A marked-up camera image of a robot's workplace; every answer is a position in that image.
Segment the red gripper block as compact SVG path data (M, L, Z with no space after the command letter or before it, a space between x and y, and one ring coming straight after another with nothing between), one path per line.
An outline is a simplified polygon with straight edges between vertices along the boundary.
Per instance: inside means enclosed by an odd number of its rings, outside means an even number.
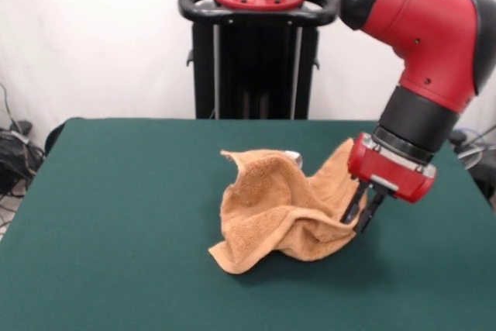
M432 164L421 165L408 160L375 142L368 133L361 133L354 141L348 160L349 173L361 180L351 198L341 223L350 223L360 211L360 201L368 184L378 184L396 198L410 203L421 200L431 189L437 177ZM356 231L363 233L387 196L376 192L361 212Z

